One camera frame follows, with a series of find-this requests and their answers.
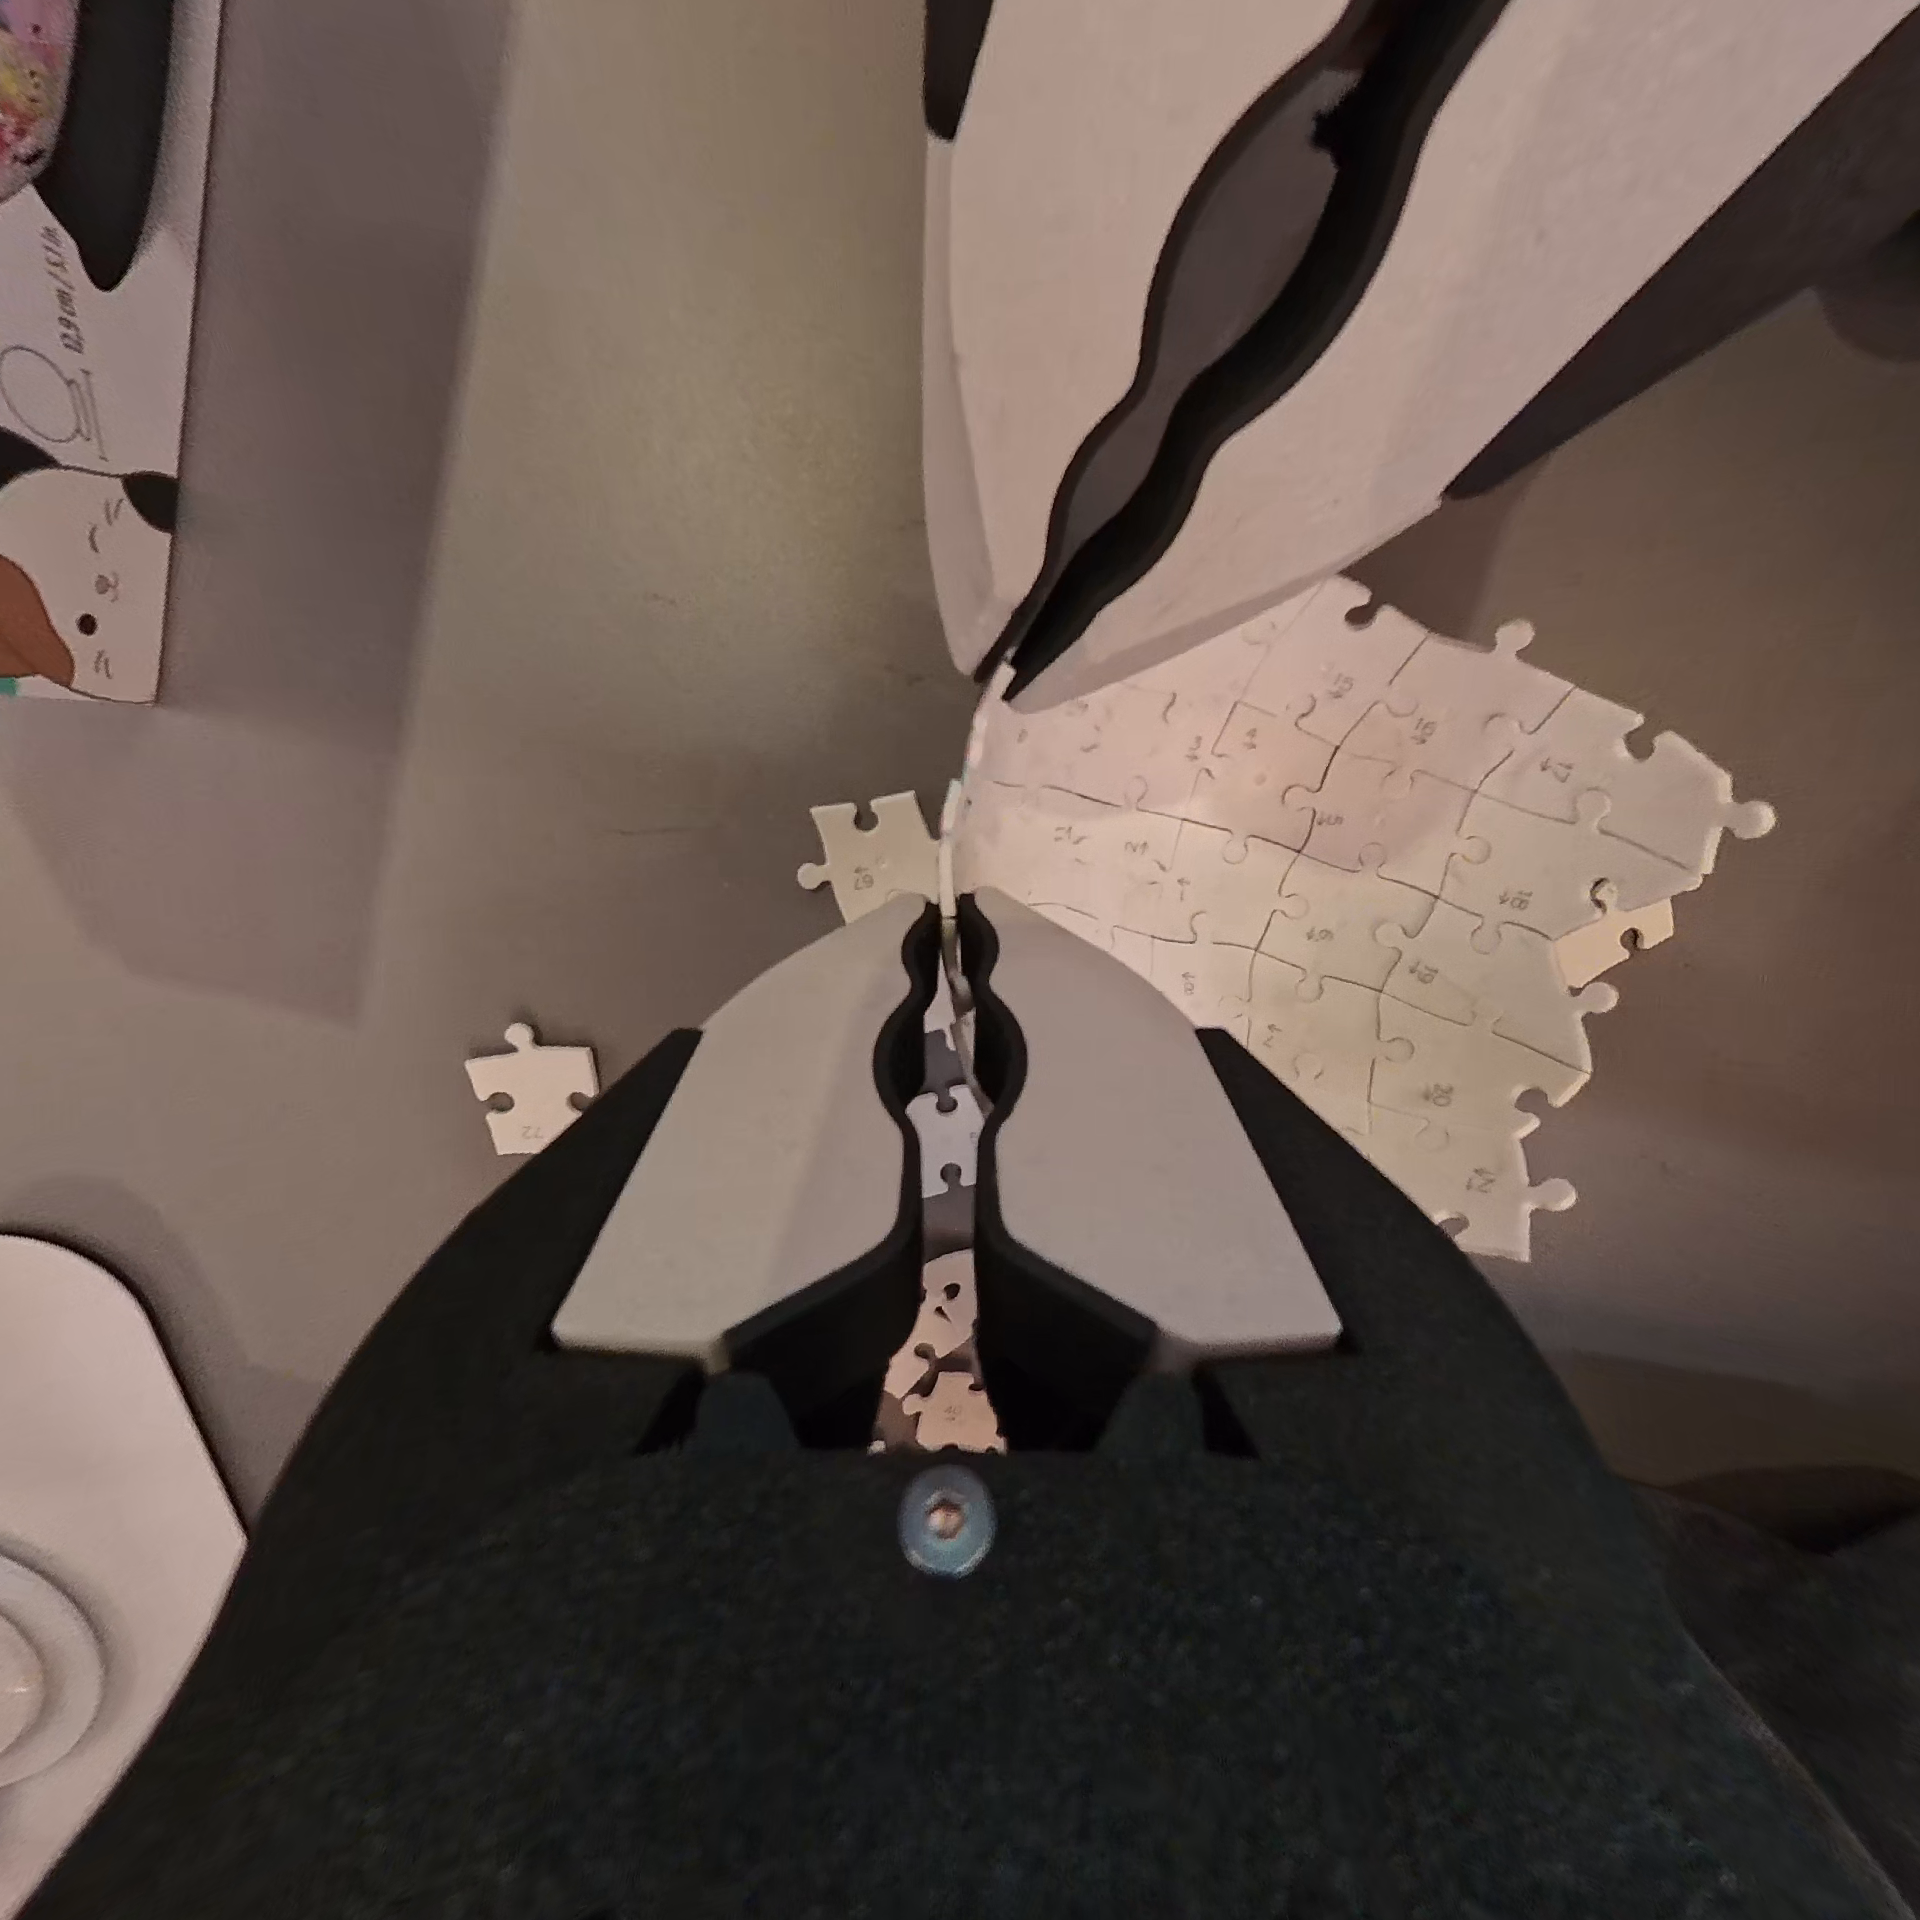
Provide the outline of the white flat base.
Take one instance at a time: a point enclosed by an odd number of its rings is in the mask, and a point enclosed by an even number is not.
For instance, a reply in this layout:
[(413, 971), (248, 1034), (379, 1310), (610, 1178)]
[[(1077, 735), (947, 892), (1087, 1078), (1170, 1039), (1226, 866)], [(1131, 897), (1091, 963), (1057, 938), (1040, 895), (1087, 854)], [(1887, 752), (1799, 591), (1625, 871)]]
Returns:
[(100, 1712), (4, 1787), (4, 1882), (34, 1878), (133, 1764), (200, 1653), (247, 1536), (133, 1290), (60, 1244), (3, 1239), (3, 1556), (95, 1623)]

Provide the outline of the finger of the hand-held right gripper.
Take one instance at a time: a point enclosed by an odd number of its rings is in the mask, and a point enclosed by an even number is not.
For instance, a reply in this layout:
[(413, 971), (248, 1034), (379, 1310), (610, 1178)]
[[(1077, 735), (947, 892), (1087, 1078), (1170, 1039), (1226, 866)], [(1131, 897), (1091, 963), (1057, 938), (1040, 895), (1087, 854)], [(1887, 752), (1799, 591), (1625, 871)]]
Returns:
[(1331, 1), (924, 7), (924, 529), (957, 668), (1044, 577), (1075, 460), (1138, 381), (1206, 161), (1336, 33)]
[(1346, 97), (1273, 308), (1036, 618), (1079, 699), (1433, 513), (1916, 4), (1449, 4)]

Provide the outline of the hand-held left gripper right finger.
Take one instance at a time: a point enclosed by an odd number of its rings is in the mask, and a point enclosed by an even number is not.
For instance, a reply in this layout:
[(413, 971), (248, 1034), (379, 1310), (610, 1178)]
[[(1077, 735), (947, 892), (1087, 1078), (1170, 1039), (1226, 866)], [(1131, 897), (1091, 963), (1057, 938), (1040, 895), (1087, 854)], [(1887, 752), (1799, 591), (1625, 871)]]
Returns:
[[(983, 1325), (1009, 1353), (1085, 1311), (1163, 1368), (1318, 1353), (1343, 1332), (1206, 1039), (1125, 962), (1029, 906), (974, 912)], [(1026, 1311), (1018, 1332), (1017, 1314)]]

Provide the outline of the partly built white puzzle ball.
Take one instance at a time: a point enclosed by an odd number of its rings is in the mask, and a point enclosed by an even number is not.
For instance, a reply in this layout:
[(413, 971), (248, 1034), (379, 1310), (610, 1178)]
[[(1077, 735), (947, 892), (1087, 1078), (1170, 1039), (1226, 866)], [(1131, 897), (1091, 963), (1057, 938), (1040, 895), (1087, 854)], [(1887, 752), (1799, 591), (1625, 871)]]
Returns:
[(1004, 706), (955, 879), (1247, 1043), (1472, 1255), (1531, 1258), (1525, 1142), (1595, 1071), (1625, 931), (1779, 814), (1679, 732), (1331, 577), (1143, 673)]

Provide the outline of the white round dish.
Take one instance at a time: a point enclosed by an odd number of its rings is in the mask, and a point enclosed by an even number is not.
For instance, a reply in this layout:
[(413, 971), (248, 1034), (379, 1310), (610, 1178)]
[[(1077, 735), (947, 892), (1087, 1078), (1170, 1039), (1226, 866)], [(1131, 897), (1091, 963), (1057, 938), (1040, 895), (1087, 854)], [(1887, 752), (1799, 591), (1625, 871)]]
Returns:
[(102, 1707), (98, 1631), (65, 1586), (3, 1554), (3, 1786), (65, 1761)]

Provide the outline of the colourful puzzle ball box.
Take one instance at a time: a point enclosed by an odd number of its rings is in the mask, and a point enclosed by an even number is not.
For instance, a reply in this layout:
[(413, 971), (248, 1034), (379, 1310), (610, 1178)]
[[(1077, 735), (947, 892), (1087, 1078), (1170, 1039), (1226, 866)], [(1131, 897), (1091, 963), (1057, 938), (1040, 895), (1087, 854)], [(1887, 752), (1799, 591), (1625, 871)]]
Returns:
[(163, 682), (220, 1), (4, 4), (4, 698)]

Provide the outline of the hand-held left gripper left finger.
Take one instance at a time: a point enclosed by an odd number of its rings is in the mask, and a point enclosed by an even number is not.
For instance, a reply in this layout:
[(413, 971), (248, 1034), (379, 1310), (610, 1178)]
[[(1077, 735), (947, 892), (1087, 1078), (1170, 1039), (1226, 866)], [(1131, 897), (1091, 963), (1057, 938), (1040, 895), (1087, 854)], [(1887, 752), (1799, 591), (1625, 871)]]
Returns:
[(763, 971), (700, 1028), (588, 1258), (557, 1344), (706, 1368), (830, 1283), (853, 1307), (848, 1368), (880, 1368), (919, 1301), (924, 1016), (936, 915), (867, 915)]

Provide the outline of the white puzzle piece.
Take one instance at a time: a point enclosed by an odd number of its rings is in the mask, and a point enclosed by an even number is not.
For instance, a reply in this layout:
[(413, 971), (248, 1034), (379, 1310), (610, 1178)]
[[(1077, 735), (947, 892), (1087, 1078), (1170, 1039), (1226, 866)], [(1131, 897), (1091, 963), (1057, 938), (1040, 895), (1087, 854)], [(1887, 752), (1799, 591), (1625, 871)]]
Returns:
[(936, 877), (940, 918), (948, 926), (953, 926), (957, 920), (958, 886), (955, 877), (955, 866), (958, 844), (966, 825), (969, 805), (973, 802), (973, 786), (988, 747), (991, 734), (995, 732), (996, 711), (1004, 707), (1004, 698), (1013, 678), (1015, 668), (1010, 661), (1003, 661), (991, 671), (984, 689), (973, 707), (961, 771), (948, 780), (943, 802), (936, 840)]
[(943, 899), (940, 840), (912, 790), (810, 808), (820, 855), (796, 868), (796, 884), (829, 890), (843, 922), (853, 924), (892, 899)]
[(468, 1055), (462, 1069), (483, 1108), (492, 1154), (503, 1160), (548, 1147), (602, 1090), (597, 1048), (550, 1042), (534, 1020), (510, 1021), (500, 1043)]

